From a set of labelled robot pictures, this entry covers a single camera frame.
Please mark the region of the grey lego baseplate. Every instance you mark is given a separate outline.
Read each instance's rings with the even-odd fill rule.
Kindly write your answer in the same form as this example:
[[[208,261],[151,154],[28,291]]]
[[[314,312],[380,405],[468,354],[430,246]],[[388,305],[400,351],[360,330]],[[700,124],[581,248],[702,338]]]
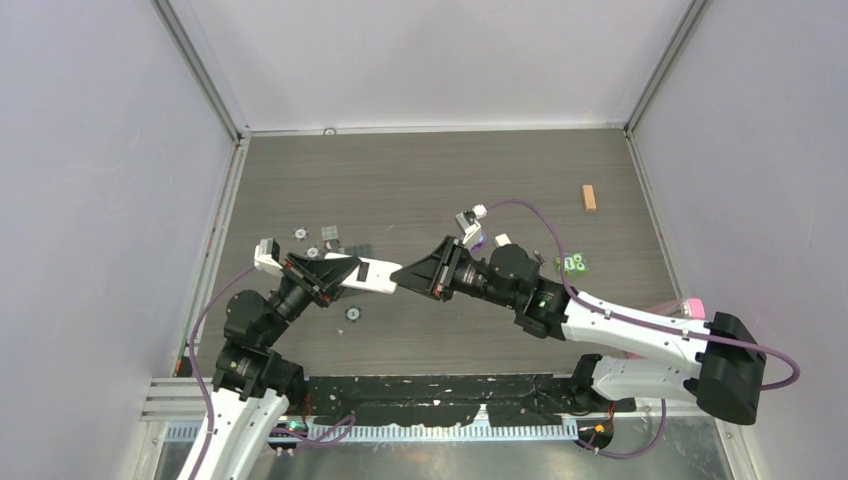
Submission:
[[[360,245],[346,246],[344,248],[344,254],[350,255],[350,256],[371,258],[374,255],[373,245],[372,244],[360,244]]]

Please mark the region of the clear lego plate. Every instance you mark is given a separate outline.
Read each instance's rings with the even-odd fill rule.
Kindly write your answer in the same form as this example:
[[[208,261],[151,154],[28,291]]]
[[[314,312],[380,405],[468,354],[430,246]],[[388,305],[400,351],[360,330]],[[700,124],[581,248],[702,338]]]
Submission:
[[[335,225],[323,227],[321,235],[323,241],[337,240],[339,238],[338,227]]]

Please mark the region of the black battery near owl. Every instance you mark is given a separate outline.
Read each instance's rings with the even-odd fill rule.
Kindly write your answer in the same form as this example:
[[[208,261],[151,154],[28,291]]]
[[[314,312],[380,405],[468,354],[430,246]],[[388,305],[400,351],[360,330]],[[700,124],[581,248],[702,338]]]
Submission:
[[[546,265],[546,261],[545,261],[544,257],[542,256],[542,254],[538,250],[534,250],[533,255],[534,255],[535,259],[537,260],[537,262],[542,267],[544,267]]]

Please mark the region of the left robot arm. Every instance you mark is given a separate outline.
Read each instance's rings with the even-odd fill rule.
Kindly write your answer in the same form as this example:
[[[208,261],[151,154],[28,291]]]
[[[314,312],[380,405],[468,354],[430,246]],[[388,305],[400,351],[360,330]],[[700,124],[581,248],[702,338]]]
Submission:
[[[361,264],[349,256],[283,256],[271,240],[257,246],[254,269],[277,275],[280,283],[269,296],[243,290],[228,301],[225,345],[212,378],[206,382],[193,372],[205,418],[179,478],[249,476],[280,417],[298,412],[307,398],[303,367],[273,345],[309,306],[326,308],[337,300]]]

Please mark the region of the white remote control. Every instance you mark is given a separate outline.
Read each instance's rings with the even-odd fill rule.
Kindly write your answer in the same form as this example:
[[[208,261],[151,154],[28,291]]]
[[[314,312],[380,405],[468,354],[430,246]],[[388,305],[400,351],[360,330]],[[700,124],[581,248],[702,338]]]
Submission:
[[[396,291],[398,284],[391,276],[402,269],[402,265],[367,257],[359,257],[359,260],[357,268],[341,283],[343,287],[387,295]]]

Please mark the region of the wooden block right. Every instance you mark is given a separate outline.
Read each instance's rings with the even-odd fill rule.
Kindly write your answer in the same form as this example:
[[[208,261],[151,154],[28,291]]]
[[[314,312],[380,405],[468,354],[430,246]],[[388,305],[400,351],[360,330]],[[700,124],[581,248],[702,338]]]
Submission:
[[[582,200],[586,212],[595,212],[597,210],[597,201],[594,186],[584,184],[581,186]]]

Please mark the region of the black gear lower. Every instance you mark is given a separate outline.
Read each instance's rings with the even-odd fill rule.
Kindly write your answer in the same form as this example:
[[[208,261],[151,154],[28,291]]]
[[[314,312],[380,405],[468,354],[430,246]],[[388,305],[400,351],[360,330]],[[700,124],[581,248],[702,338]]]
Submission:
[[[358,306],[351,306],[345,310],[345,319],[350,323],[356,323],[362,318],[362,310]]]

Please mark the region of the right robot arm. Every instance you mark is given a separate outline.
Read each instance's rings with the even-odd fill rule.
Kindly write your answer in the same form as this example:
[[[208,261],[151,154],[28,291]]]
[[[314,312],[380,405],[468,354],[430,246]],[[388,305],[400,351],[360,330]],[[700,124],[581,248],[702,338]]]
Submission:
[[[516,244],[499,246],[490,259],[478,260],[450,236],[391,279],[442,302],[462,293],[508,308],[515,324],[534,337],[632,354],[630,360],[581,358],[570,392],[584,410],[642,397],[691,402],[737,425],[757,419],[766,356],[732,314],[679,319],[616,305],[543,277],[536,259]]]

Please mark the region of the pink tape dispenser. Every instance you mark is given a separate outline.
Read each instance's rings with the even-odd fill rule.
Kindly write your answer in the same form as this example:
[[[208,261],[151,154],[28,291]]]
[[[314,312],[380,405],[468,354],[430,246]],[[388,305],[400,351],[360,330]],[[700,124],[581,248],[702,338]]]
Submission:
[[[666,323],[678,330],[686,325],[692,326],[696,322],[701,324],[706,322],[706,310],[699,298],[675,299],[643,308],[643,311],[666,317]]]

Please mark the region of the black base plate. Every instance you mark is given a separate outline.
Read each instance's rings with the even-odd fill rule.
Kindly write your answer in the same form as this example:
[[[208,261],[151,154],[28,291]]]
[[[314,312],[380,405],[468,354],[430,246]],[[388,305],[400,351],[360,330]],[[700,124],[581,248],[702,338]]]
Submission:
[[[632,398],[611,401],[553,374],[313,376],[289,412],[330,425],[466,426],[484,412],[495,427],[553,425],[568,416],[629,413]]]

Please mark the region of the small gear upper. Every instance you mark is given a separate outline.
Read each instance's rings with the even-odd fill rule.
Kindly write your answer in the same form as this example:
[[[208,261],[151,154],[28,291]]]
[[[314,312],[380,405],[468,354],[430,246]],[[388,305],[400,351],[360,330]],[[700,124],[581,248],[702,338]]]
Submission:
[[[293,238],[298,241],[304,241],[309,237],[309,231],[304,227],[299,227],[293,231]]]

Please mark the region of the green owl eraser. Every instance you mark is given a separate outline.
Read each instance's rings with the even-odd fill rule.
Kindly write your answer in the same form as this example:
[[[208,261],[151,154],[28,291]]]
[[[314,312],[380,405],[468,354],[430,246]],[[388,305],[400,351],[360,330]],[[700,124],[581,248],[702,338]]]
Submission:
[[[567,275],[584,273],[589,270],[586,257],[582,253],[565,254],[555,259],[555,268],[558,272],[564,271]]]

